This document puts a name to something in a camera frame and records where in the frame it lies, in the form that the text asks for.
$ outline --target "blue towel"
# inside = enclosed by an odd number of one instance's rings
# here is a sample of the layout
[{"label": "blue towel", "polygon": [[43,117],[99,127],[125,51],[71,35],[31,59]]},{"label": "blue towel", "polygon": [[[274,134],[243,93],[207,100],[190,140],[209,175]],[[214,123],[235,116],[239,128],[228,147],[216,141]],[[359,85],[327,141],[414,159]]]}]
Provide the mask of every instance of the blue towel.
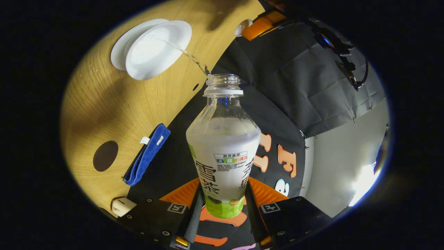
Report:
[{"label": "blue towel", "polygon": [[142,150],[136,156],[136,159],[131,164],[130,168],[123,177],[123,181],[129,186],[134,186],[142,179],[145,170],[162,147],[165,140],[170,135],[170,131],[163,123],[159,124],[153,132],[150,141],[147,145],[143,145]]}]

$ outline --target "wooden table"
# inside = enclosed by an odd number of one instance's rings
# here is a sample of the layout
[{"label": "wooden table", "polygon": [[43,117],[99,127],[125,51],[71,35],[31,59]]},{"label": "wooden table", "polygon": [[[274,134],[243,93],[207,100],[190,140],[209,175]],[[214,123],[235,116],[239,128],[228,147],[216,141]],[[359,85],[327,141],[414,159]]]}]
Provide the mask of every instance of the wooden table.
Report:
[{"label": "wooden table", "polygon": [[[237,25],[262,12],[258,0],[171,0],[121,24],[83,57],[63,98],[61,146],[73,177],[98,207],[116,217],[111,201],[128,194],[130,187],[122,176],[139,152],[141,138],[149,136],[160,123],[168,126],[206,80],[184,55],[158,76],[134,80],[111,64],[116,41],[147,20],[183,20],[193,29],[187,51],[211,70],[233,41]],[[112,165],[99,172],[93,157],[107,141],[117,143],[118,153]]]}]

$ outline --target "white bowl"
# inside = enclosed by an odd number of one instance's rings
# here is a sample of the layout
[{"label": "white bowl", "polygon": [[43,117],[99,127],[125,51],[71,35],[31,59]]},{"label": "white bowl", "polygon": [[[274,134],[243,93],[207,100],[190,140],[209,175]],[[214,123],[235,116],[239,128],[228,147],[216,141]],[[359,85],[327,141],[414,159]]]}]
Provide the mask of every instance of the white bowl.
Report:
[{"label": "white bowl", "polygon": [[128,51],[125,62],[128,74],[140,81],[159,75],[182,54],[182,51],[161,40],[185,50],[190,42],[191,34],[191,26],[180,20],[165,22],[150,28],[134,41]]},{"label": "white bowl", "polygon": [[111,50],[111,63],[114,67],[120,70],[126,70],[125,60],[127,59],[128,51],[134,41],[150,28],[167,22],[167,19],[153,19],[143,22],[123,34]]}]

